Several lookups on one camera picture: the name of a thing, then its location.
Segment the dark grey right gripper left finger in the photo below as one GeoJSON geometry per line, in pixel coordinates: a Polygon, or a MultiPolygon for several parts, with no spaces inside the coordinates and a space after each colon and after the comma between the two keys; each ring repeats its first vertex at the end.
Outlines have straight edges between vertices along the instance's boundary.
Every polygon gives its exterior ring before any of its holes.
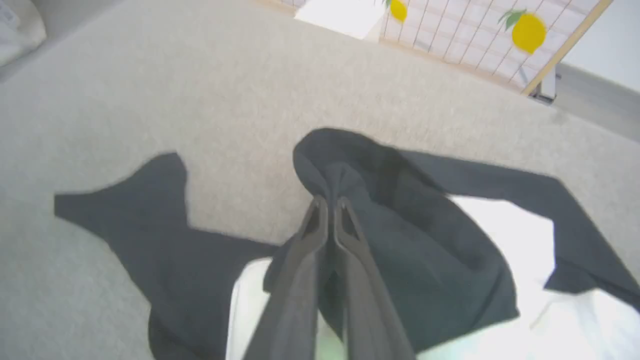
{"type": "Polygon", "coordinates": [[[328,206],[324,198],[316,196],[290,242],[245,360],[315,358],[320,271],[328,239],[328,206]]]}

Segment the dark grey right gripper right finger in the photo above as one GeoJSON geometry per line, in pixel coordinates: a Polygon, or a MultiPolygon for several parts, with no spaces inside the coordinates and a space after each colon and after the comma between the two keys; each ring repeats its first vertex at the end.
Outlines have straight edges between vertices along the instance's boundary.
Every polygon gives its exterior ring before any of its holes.
{"type": "Polygon", "coordinates": [[[342,340],[348,360],[414,360],[405,328],[346,197],[334,208],[337,271],[342,278],[342,340]]]}

